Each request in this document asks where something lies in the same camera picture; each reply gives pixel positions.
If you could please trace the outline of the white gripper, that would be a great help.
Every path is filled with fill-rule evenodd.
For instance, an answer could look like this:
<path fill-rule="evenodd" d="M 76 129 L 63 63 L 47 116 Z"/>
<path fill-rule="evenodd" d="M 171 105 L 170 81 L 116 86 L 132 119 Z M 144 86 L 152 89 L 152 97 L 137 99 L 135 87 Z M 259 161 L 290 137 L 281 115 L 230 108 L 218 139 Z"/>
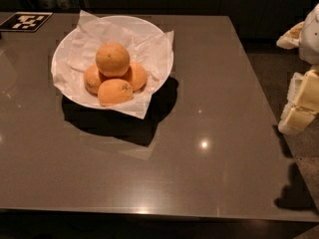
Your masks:
<path fill-rule="evenodd" d="M 299 57 L 310 65 L 319 64 L 319 4 L 300 22 L 276 41 L 276 46 L 290 50 L 299 47 Z M 302 132 L 319 114 L 319 70 L 304 75 L 295 73 L 290 80 L 287 104 L 278 130 L 286 135 Z"/>

